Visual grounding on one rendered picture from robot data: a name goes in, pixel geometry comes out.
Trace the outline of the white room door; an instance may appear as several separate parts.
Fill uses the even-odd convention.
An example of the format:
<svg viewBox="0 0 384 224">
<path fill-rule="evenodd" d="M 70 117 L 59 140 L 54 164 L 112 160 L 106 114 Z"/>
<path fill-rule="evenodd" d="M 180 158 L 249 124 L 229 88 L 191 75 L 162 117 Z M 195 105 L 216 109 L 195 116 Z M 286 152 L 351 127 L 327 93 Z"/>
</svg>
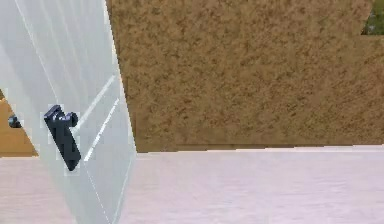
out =
<svg viewBox="0 0 384 224">
<path fill-rule="evenodd" d="M 78 224 L 118 224 L 136 146 L 107 0 L 0 0 L 0 90 Z M 73 171 L 44 121 L 74 112 Z"/>
</svg>

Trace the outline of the small black door knob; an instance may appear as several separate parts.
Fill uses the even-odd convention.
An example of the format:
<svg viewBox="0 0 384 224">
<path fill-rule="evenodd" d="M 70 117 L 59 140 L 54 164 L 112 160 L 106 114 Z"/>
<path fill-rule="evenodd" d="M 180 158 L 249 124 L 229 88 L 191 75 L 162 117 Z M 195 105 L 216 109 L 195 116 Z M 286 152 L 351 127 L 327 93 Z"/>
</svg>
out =
<svg viewBox="0 0 384 224">
<path fill-rule="evenodd" d="M 22 127 L 20 121 L 18 120 L 18 118 L 15 115 L 11 115 L 8 118 L 8 124 L 11 128 L 21 128 Z"/>
</svg>

